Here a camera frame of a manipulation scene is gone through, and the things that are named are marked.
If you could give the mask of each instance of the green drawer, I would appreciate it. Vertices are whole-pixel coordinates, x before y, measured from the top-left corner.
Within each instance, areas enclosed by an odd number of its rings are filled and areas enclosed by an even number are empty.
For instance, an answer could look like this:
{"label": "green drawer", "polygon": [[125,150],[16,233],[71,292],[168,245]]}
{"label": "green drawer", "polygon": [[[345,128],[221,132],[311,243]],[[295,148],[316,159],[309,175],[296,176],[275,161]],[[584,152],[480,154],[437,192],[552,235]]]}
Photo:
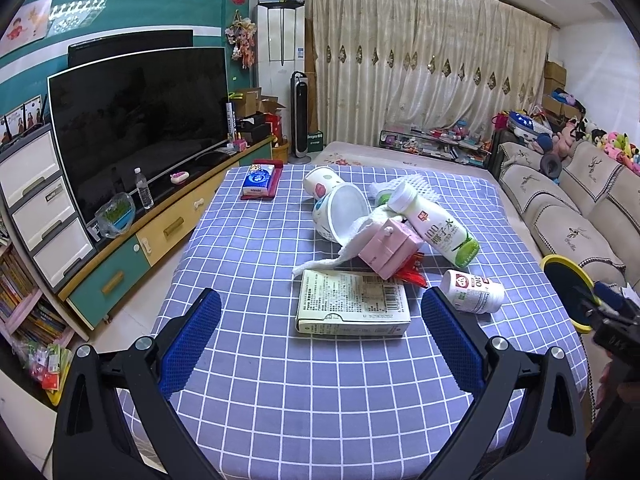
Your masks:
{"label": "green drawer", "polygon": [[89,274],[69,299],[95,327],[150,268],[134,235]]}
{"label": "green drawer", "polygon": [[250,166],[254,163],[256,158],[271,158],[271,143],[267,142],[264,146],[261,146],[254,152],[245,155],[240,159],[240,166]]}

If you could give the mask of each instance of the red tray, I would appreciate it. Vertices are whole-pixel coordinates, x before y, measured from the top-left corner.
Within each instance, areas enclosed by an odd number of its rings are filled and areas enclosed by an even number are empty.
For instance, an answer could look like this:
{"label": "red tray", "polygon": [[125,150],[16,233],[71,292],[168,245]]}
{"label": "red tray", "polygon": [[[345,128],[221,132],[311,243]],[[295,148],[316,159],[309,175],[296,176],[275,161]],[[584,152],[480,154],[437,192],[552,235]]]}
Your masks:
{"label": "red tray", "polygon": [[271,164],[275,166],[273,175],[271,175],[271,183],[269,184],[269,194],[267,196],[242,195],[240,197],[240,200],[252,200],[256,198],[271,200],[276,196],[276,190],[278,189],[278,183],[280,181],[280,176],[282,175],[282,168],[284,167],[284,163],[281,160],[274,160],[270,158],[256,158],[252,162],[252,164]]}

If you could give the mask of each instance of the tower fan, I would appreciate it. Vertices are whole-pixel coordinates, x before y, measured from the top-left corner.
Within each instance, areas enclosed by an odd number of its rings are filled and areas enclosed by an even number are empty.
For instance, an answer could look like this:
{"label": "tower fan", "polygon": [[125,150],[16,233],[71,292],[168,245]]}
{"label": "tower fan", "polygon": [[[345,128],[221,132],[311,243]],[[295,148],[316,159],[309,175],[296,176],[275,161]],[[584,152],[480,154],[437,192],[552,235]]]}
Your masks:
{"label": "tower fan", "polygon": [[291,75],[291,155],[290,164],[306,164],[311,162],[307,156],[307,119],[306,96],[308,93],[308,79],[302,72]]}

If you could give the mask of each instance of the green wall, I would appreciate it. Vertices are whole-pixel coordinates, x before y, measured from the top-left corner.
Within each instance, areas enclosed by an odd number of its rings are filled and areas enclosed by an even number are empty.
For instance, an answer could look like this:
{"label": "green wall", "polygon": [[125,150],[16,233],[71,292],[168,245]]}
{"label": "green wall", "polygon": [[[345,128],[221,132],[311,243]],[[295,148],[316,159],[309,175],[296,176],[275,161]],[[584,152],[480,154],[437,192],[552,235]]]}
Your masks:
{"label": "green wall", "polygon": [[[52,6],[78,0],[53,0]],[[0,113],[19,106],[34,95],[47,92],[47,77],[67,68],[66,43],[82,41],[88,34],[130,27],[162,27],[189,25],[203,27],[204,33],[194,32],[194,45],[220,46],[226,44],[229,89],[250,85],[249,71],[230,58],[231,47],[224,37],[235,10],[242,16],[248,13],[248,0],[238,7],[231,0],[106,0],[104,10],[85,27],[76,28],[35,41],[0,58]],[[212,28],[219,27],[220,35]]]}

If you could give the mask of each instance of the white stripe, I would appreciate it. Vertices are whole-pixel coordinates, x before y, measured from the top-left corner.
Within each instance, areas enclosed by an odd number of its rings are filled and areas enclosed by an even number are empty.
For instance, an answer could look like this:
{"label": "white stripe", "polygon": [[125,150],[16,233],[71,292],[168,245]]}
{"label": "white stripe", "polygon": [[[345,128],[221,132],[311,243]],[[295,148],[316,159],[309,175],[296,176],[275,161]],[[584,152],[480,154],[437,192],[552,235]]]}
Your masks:
{"label": "white stripe", "polygon": [[220,36],[222,34],[222,30],[220,29],[220,27],[202,27],[199,25],[150,25],[148,27],[114,28],[113,30],[94,32],[93,34],[86,34],[85,36],[78,36],[76,38],[71,38],[70,40],[60,41],[59,43],[47,45],[39,50],[30,52],[29,54],[26,54],[25,56],[22,56],[15,61],[12,61],[8,65],[0,68],[0,84],[4,83],[15,75],[18,75],[20,72],[33,68],[40,63],[44,63],[58,56],[66,56],[69,45],[81,43],[82,41],[97,40],[98,38],[104,38],[105,36],[127,34],[128,32],[186,29],[193,29],[194,36]]}

